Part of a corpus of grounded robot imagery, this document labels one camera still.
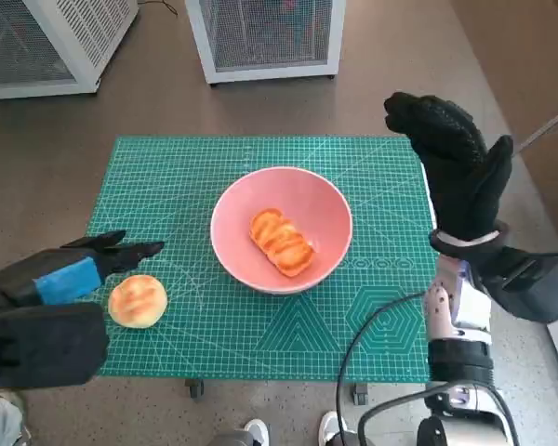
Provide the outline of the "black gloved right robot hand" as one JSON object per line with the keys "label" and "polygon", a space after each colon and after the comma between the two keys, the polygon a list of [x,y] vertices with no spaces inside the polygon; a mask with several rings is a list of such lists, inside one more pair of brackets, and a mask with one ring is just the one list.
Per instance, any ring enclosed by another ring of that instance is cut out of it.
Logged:
{"label": "black gloved right robot hand", "polygon": [[512,173],[512,138],[503,135],[487,148],[472,116],[436,96],[395,92],[384,110],[386,126],[408,137],[424,166],[437,229],[463,242],[496,231]]}

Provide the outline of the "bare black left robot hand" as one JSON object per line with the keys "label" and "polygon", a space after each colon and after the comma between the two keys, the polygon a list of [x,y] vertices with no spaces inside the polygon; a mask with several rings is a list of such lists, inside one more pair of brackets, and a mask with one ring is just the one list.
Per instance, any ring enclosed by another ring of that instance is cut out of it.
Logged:
{"label": "bare black left robot hand", "polygon": [[0,310],[66,305],[100,288],[107,277],[156,256],[163,242],[124,243],[125,230],[50,248],[0,269]]}

